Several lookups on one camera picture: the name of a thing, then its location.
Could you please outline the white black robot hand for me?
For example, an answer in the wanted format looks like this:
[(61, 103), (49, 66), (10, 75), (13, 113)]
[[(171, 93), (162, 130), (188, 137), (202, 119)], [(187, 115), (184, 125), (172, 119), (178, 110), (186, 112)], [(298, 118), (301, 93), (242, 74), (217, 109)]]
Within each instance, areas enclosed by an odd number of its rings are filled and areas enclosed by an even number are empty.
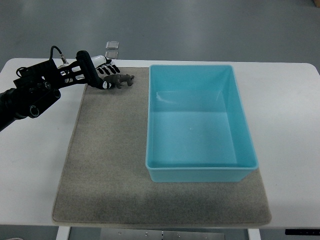
[(113, 61), (103, 55), (91, 57), (87, 51), (81, 50), (77, 52), (75, 59), (71, 70), (75, 74), (76, 83), (87, 84), (100, 90), (110, 90), (103, 88), (104, 78), (120, 74)]

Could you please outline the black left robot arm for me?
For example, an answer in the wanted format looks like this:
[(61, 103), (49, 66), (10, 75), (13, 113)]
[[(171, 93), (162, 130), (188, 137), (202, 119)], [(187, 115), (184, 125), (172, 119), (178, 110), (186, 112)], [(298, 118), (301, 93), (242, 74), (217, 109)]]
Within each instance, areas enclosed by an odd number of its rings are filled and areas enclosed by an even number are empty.
[(61, 88), (74, 85), (67, 78), (88, 76), (85, 61), (76, 60), (61, 68), (51, 58), (41, 63), (21, 67), (14, 80), (15, 87), (0, 94), (0, 129), (4, 130), (16, 120), (37, 118), (61, 98)]

